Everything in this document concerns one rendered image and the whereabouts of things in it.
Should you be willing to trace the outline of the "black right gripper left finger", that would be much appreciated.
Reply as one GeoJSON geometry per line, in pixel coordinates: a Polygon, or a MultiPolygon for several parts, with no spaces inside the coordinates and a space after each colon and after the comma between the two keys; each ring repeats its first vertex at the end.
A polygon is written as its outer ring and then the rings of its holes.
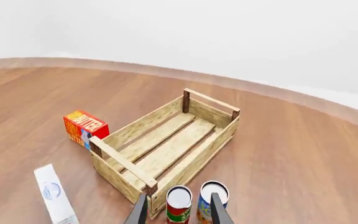
{"type": "Polygon", "coordinates": [[[140,194],[134,208],[123,224],[146,224],[148,216],[148,201],[146,194],[140,194]]]}

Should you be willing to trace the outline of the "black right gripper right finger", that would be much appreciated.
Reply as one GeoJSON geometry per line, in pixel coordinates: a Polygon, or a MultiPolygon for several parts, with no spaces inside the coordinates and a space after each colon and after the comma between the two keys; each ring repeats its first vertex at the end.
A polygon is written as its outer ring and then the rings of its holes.
{"type": "Polygon", "coordinates": [[[211,194],[210,208],[213,224],[234,224],[226,209],[223,207],[223,203],[216,192],[211,194]]]}

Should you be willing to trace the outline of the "wooden slat tray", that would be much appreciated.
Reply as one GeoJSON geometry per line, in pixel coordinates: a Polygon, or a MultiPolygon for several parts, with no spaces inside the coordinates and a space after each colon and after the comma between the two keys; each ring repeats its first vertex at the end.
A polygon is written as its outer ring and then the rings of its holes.
{"type": "Polygon", "coordinates": [[[240,109],[230,113],[182,96],[108,135],[89,139],[96,171],[129,201],[145,195],[149,218],[165,207],[170,188],[189,183],[234,136],[240,109]]]}

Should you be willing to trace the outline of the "blue soup tin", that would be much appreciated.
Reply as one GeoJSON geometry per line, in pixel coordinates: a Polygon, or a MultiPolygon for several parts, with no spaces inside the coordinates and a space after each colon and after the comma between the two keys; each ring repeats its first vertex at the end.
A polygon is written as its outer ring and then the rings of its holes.
{"type": "Polygon", "coordinates": [[[217,180],[209,180],[201,185],[200,195],[198,198],[198,206],[196,216],[198,224],[212,224],[211,218],[211,194],[217,193],[223,203],[223,207],[227,207],[229,201],[229,190],[224,184],[217,180]]]}

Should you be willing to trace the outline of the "red soup tin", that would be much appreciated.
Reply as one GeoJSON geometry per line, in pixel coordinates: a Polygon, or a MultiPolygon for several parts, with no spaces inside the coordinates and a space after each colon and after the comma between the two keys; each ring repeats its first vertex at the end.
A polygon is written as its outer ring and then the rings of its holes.
{"type": "Polygon", "coordinates": [[[172,187],[166,196],[166,223],[189,224],[192,199],[192,193],[186,186],[172,187]]]}

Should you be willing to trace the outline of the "white cream cheese box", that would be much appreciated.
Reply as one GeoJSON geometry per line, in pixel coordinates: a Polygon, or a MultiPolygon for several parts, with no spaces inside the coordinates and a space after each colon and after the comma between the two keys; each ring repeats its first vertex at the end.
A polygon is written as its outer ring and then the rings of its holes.
{"type": "Polygon", "coordinates": [[[52,224],[80,224],[52,164],[34,170],[52,224]]]}

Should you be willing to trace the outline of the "red butter box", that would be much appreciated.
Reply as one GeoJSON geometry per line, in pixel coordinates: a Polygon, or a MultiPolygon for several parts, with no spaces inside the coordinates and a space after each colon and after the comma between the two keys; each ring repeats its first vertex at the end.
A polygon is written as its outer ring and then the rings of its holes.
{"type": "Polygon", "coordinates": [[[65,115],[63,120],[68,137],[87,150],[92,136],[103,139],[110,134],[107,123],[82,110],[65,115]]]}

